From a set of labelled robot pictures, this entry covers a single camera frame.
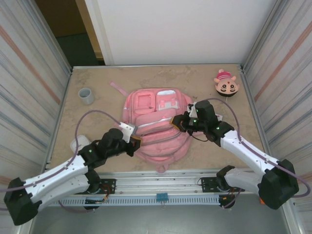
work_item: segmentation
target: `marble-pattern surface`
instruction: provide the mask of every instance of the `marble-pattern surface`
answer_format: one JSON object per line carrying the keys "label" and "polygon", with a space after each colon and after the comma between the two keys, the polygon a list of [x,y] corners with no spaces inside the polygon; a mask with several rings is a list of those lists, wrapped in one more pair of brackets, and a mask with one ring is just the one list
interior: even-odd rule
{"label": "marble-pattern surface", "polygon": [[[61,164],[73,155],[70,142],[74,139],[75,126],[85,112],[92,109],[104,110],[121,120],[126,98],[109,85],[111,81],[120,85],[129,93],[141,88],[177,88],[192,97],[193,101],[212,97],[226,100],[215,90],[214,78],[221,68],[231,72],[232,76],[235,75],[237,77],[236,83],[240,84],[238,93],[233,97],[229,97],[227,102],[237,114],[242,136],[262,149],[244,86],[235,64],[74,69],[51,159],[52,167]],[[95,101],[93,104],[86,106],[80,101],[78,91],[83,87],[89,87],[94,93]],[[214,105],[215,112],[223,115],[224,121],[236,127],[231,112],[224,104],[218,101],[212,101],[211,103]],[[103,134],[113,125],[113,121],[105,115],[91,113],[82,121],[78,134],[86,135],[90,140],[101,139]],[[171,164],[169,169],[223,168],[227,165],[246,167],[239,158],[217,145],[193,139],[187,155]],[[105,165],[97,168],[96,171],[128,172],[154,169],[153,164],[122,154],[110,158]]]}

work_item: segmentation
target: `white wall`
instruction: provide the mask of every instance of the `white wall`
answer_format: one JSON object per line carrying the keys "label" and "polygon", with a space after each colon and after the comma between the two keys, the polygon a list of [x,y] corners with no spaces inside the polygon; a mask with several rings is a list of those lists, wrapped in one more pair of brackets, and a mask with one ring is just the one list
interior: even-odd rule
{"label": "white wall", "polygon": [[86,0],[107,65],[242,63],[276,0]]}

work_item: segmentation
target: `plush toy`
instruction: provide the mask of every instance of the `plush toy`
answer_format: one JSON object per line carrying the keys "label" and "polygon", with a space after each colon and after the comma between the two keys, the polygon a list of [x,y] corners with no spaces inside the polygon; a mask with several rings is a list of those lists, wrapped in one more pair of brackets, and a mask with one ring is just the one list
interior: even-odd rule
{"label": "plush toy", "polygon": [[218,83],[215,89],[221,96],[232,97],[239,89],[239,84],[236,84],[235,80],[236,77],[231,77],[231,73],[220,69],[219,74],[214,78],[214,81]]}

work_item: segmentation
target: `pink backpack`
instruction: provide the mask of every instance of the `pink backpack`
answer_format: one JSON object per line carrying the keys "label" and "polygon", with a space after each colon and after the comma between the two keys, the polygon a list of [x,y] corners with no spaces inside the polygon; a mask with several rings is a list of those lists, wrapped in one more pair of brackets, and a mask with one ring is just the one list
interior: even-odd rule
{"label": "pink backpack", "polygon": [[[111,83],[125,96],[127,93]],[[135,156],[157,165],[160,173],[169,164],[184,157],[191,144],[191,137],[181,133],[170,121],[183,114],[192,100],[178,89],[139,89],[128,95],[123,109],[122,121],[138,127],[141,147]]]}

